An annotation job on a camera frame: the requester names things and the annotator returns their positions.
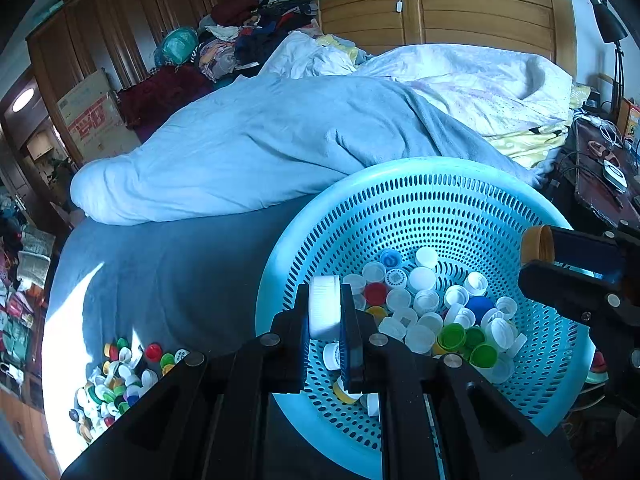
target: screw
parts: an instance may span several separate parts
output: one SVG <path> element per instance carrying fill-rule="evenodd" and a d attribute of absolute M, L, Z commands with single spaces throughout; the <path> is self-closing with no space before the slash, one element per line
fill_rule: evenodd
<path fill-rule="evenodd" d="M 280 342 L 280 336 L 273 332 L 267 332 L 260 336 L 260 344 L 262 346 L 276 346 Z"/>
<path fill-rule="evenodd" d="M 449 368 L 460 368 L 462 366 L 462 357 L 458 354 L 447 354 L 442 360 Z"/>
<path fill-rule="evenodd" d="M 369 336 L 369 342 L 373 346 L 384 346 L 389 342 L 389 338 L 384 334 L 371 334 Z"/>
<path fill-rule="evenodd" d="M 607 303 L 609 303 L 613 308 L 618 308 L 620 306 L 620 298 L 615 294 L 607 294 Z"/>
<path fill-rule="evenodd" d="M 634 348 L 631 352 L 631 364 L 633 368 L 640 368 L 640 348 Z"/>
<path fill-rule="evenodd" d="M 204 362 L 204 355 L 200 352 L 191 352 L 185 356 L 184 362 L 187 363 L 187 366 L 200 366 Z"/>

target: teal plastic bag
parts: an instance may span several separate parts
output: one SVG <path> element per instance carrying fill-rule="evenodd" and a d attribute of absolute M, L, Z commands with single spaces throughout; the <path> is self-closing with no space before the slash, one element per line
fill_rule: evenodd
<path fill-rule="evenodd" d="M 156 49 L 156 66 L 182 65 L 198 46 L 198 35 L 191 27 L 181 27 L 169 33 Z"/>

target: wooden headboard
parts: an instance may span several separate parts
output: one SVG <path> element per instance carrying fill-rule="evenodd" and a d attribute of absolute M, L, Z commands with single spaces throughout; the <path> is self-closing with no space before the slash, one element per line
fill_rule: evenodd
<path fill-rule="evenodd" d="M 396 46 L 459 43 L 540 54 L 575 77 L 571 0 L 319 0 L 325 34 L 372 54 Z"/>

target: blue plastic basket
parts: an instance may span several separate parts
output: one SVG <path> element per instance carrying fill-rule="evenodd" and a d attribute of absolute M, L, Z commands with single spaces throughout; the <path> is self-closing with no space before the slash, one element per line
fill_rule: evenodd
<path fill-rule="evenodd" d="M 577 397 L 594 347 L 587 327 L 518 289 L 522 233 L 537 224 L 570 228 L 542 195 L 482 164 L 421 157 L 367 168 L 321 193 L 283 232 L 260 282 L 256 333 L 267 332 L 275 314 L 292 308 L 296 287 L 312 276 L 360 272 L 386 248 L 400 251 L 409 271 L 418 248 L 434 247 L 441 296 L 478 270 L 489 280 L 489 298 L 518 301 L 514 322 L 528 341 L 514 375 L 498 389 L 549 434 Z M 359 402 L 350 406 L 335 398 L 331 386 L 339 371 L 325 369 L 324 344 L 311 342 L 304 393 L 276 400 L 318 451 L 354 473 L 380 478 L 380 425 Z"/>

